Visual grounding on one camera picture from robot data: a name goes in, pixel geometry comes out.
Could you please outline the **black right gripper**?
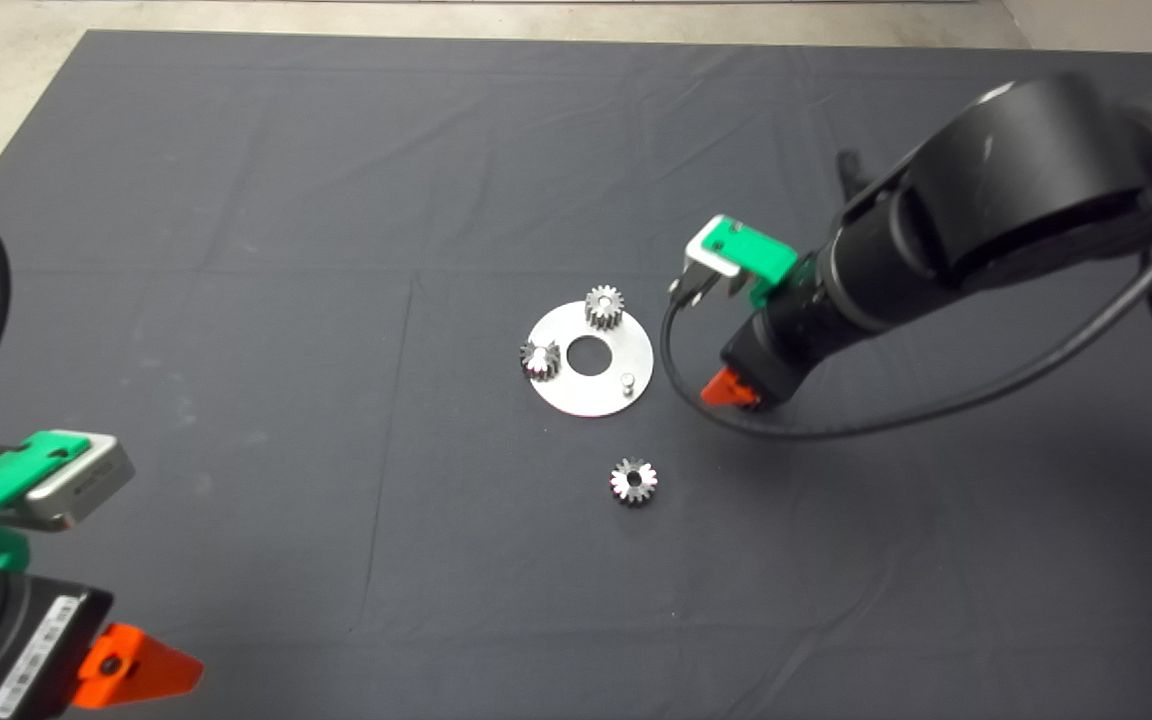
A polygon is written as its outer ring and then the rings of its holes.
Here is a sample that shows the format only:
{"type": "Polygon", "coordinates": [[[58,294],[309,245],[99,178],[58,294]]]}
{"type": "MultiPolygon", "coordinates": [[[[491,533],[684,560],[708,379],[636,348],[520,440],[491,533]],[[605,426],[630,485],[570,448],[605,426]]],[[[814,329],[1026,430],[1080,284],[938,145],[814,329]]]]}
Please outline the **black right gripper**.
{"type": "Polygon", "coordinates": [[[867,338],[829,296],[818,256],[808,255],[723,344],[723,366],[702,401],[742,411],[783,406],[823,361],[867,338]]]}

